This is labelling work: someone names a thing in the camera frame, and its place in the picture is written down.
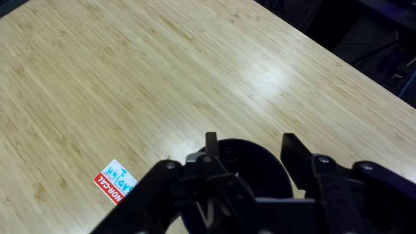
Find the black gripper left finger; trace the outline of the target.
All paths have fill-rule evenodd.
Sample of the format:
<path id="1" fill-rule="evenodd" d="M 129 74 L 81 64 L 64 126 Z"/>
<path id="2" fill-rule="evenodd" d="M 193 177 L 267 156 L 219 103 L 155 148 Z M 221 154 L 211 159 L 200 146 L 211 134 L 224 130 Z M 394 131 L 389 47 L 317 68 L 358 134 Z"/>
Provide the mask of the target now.
<path id="1" fill-rule="evenodd" d="M 250 187 L 221 161 L 215 133 L 206 134 L 206 147 L 186 164 L 193 173 L 184 178 L 190 202 L 181 217 L 190 234 L 259 234 L 268 221 Z"/>

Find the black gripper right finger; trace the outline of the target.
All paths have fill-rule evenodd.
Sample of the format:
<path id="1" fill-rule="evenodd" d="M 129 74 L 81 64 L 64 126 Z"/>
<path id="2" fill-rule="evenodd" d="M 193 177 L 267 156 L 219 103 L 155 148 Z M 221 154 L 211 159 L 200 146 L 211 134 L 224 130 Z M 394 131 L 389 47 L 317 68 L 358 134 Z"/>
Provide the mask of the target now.
<path id="1" fill-rule="evenodd" d="M 416 183 L 392 169 L 366 160 L 345 168 L 293 133 L 282 137 L 281 161 L 317 203 L 324 234 L 416 234 Z"/>

